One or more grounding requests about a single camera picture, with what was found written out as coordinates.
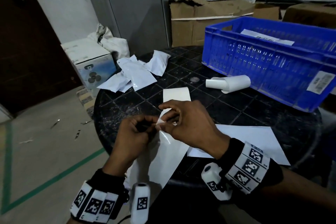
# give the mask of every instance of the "person's right hand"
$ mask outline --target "person's right hand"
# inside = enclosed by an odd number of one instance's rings
[[[159,105],[160,109],[171,108],[156,125],[157,130],[170,134],[174,139],[204,150],[216,159],[229,147],[230,137],[221,133],[200,101],[169,100]]]

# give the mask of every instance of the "dark wooden door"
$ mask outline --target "dark wooden door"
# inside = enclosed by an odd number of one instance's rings
[[[37,0],[0,0],[0,103],[12,114],[81,82]]]

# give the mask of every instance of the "person's left hand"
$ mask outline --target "person's left hand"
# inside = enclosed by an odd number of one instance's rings
[[[103,172],[123,176],[133,161],[146,148],[150,137],[156,133],[158,117],[137,115],[121,121],[110,158]]]

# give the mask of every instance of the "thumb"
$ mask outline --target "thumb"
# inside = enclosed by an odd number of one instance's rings
[[[168,134],[172,135],[173,130],[175,128],[175,126],[171,123],[159,123],[155,125],[156,130],[162,130],[163,132],[167,132]]]

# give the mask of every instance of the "blue crate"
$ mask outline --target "blue crate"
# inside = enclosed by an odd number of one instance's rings
[[[252,30],[292,46],[240,34]],[[319,71],[336,74],[336,30],[240,17],[205,28],[202,61],[227,75],[246,74],[251,88],[304,112],[313,112],[336,86],[307,91]]]

